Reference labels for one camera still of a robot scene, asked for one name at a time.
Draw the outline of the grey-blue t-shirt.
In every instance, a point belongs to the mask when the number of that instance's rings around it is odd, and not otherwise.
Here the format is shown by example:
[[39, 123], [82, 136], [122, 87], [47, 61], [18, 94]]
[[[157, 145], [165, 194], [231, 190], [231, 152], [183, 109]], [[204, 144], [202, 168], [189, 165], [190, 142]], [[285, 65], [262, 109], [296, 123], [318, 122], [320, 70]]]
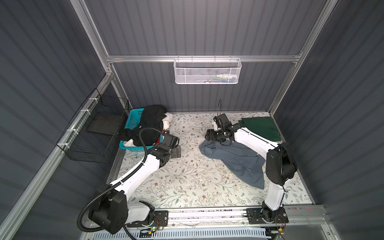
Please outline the grey-blue t-shirt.
[[221, 160], [246, 184], [261, 190], [265, 188], [263, 165], [266, 160], [249, 147], [231, 140], [224, 142], [205, 140], [200, 144], [199, 150], [205, 157]]

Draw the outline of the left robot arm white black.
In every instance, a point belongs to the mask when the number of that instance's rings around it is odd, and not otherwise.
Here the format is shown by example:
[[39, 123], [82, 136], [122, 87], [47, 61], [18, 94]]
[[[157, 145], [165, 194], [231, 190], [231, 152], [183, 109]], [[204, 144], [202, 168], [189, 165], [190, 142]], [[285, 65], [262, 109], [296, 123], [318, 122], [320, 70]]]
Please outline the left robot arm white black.
[[142, 222], [150, 225], [154, 221], [155, 207], [145, 201], [129, 204], [135, 190], [154, 172], [170, 160], [172, 150], [180, 139], [165, 133], [164, 139], [150, 149], [144, 148], [145, 155], [131, 170], [119, 179], [99, 189], [95, 197], [81, 211], [77, 219], [78, 228], [83, 232], [102, 230], [115, 234], [127, 224]]

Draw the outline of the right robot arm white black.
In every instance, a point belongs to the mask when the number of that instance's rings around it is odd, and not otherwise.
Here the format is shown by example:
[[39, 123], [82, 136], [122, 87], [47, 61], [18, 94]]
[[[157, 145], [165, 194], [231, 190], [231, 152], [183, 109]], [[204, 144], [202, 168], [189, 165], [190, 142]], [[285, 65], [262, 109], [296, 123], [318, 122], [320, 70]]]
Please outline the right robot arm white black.
[[298, 170], [287, 143], [273, 142], [246, 128], [232, 124], [226, 114], [213, 118], [213, 129], [208, 129], [205, 141], [199, 146], [202, 155], [221, 160], [232, 173], [246, 184], [268, 192], [259, 213], [249, 216], [262, 218], [265, 223], [287, 223], [285, 216], [284, 185]]

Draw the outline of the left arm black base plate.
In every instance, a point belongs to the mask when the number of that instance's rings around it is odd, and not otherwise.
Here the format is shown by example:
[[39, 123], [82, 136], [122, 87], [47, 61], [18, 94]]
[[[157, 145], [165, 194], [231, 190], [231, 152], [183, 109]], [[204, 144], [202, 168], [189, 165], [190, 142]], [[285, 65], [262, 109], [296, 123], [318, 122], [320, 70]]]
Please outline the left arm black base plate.
[[167, 227], [169, 219], [168, 211], [154, 211], [144, 221], [127, 223], [129, 228]]

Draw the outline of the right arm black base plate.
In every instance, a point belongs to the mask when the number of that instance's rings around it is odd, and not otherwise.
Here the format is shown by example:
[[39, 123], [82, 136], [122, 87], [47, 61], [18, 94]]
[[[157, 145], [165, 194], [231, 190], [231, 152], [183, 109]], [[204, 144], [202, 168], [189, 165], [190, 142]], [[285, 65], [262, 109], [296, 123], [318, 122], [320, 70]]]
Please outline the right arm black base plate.
[[288, 215], [283, 207], [272, 211], [268, 208], [247, 208], [243, 214], [250, 224], [287, 224], [289, 223]]

